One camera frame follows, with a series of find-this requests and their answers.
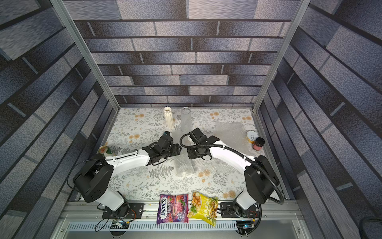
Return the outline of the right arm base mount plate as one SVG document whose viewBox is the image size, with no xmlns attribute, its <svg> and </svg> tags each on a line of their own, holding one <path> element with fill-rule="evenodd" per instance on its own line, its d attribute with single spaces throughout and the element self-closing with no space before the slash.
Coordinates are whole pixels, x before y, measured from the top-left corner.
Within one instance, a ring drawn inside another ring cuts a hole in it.
<svg viewBox="0 0 382 239">
<path fill-rule="evenodd" d="M 242 209 L 236 202 L 221 202 L 217 213 L 222 218 L 249 218 L 256 219 L 260 217 L 262 207 L 259 204 L 252 205 L 249 209 Z"/>
</svg>

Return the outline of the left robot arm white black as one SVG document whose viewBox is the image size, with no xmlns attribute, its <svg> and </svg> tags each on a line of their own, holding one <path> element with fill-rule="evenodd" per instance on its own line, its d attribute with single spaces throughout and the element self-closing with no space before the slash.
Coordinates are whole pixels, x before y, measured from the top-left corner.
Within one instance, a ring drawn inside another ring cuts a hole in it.
<svg viewBox="0 0 382 239">
<path fill-rule="evenodd" d="M 75 189 L 87 202 L 98 202 L 112 211 L 127 209 L 127 200 L 121 193 L 108 187 L 115 175 L 137 167 L 158 165 L 161 159 L 181 154 L 182 148 L 174 143 L 168 131 L 157 142 L 119 156 L 96 154 L 85 161 L 73 178 Z"/>
</svg>

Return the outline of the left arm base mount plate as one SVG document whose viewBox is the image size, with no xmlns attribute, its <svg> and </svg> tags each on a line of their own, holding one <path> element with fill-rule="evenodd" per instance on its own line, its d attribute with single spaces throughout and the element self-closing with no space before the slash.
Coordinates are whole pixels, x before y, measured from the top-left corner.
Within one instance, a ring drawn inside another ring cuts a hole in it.
<svg viewBox="0 0 382 239">
<path fill-rule="evenodd" d="M 112 211 L 109 207 L 103 210 L 103 219 L 141 219 L 144 203 L 124 203 L 119 209 Z"/>
</svg>

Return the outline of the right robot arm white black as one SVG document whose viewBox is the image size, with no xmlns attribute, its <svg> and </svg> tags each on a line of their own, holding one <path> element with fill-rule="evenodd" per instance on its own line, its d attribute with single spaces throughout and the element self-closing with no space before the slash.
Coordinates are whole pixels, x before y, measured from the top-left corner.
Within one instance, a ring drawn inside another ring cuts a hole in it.
<svg viewBox="0 0 382 239">
<path fill-rule="evenodd" d="M 187 149 L 190 159 L 219 159 L 241 171 L 246 188 L 234 200 L 236 207 L 247 210 L 268 200 L 282 205 L 285 199 L 279 189 L 280 181 L 268 159 L 244 154 L 225 144 L 215 136 L 207 137 L 199 128 L 184 134 L 179 141 Z"/>
</svg>

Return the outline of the white ribbed vase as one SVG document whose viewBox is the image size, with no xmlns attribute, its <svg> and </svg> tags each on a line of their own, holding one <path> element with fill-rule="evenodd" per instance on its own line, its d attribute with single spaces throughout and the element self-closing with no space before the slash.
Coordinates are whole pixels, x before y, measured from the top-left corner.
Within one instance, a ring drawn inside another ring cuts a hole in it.
<svg viewBox="0 0 382 239">
<path fill-rule="evenodd" d="M 174 119 L 172 114 L 172 109 L 170 107 L 165 107 L 164 109 L 164 119 L 168 129 L 173 130 L 175 128 Z"/>
</svg>

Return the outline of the bubble wrap sheet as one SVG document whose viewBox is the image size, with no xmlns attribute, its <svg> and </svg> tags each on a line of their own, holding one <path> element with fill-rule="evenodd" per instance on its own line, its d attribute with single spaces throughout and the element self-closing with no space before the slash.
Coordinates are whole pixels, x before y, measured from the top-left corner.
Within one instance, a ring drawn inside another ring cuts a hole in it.
<svg viewBox="0 0 382 239">
<path fill-rule="evenodd" d="M 244 153 L 250 154 L 251 144 L 248 141 L 247 132 L 255 130 L 254 125 L 242 122 L 216 122 L 214 136 L 218 137 L 229 147 Z"/>
</svg>

